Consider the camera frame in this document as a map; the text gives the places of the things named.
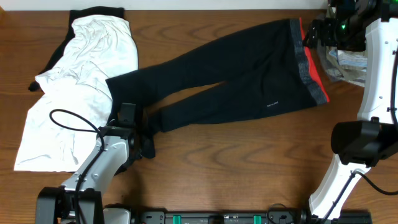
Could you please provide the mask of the black leggings grey red waistband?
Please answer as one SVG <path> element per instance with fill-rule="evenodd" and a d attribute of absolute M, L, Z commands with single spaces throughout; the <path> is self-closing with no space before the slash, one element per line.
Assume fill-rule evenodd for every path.
<path fill-rule="evenodd" d="M 282 19 L 211 41 L 173 60 L 107 80 L 113 112 L 123 103 L 147 107 L 188 88 L 205 90 L 159 109 L 142 129 L 143 157 L 153 137 L 190 124 L 261 119 L 329 102 L 303 46 L 300 19 Z"/>

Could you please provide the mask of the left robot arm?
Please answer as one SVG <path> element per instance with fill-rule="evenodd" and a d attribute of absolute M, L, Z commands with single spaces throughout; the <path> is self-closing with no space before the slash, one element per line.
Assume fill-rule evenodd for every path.
<path fill-rule="evenodd" d="M 125 205 L 103 206 L 113 177 L 141 159 L 138 128 L 142 111 L 124 103 L 118 118 L 97 128 L 96 143 L 84 163 L 59 187 L 44 187 L 37 197 L 36 223 L 137 223 Z"/>

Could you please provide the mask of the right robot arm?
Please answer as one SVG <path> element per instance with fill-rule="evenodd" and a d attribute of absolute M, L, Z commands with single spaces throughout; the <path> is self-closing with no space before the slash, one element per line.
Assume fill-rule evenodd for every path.
<path fill-rule="evenodd" d="M 380 160 L 397 154 L 397 1 L 329 1 L 335 15 L 314 20 L 303 44 L 368 53 L 366 80 L 356 121 L 335 125 L 331 164 L 308 210 L 296 223 L 371 223 L 367 212 L 342 212 L 359 180 L 383 195 L 397 195 L 376 186 L 366 173 Z"/>

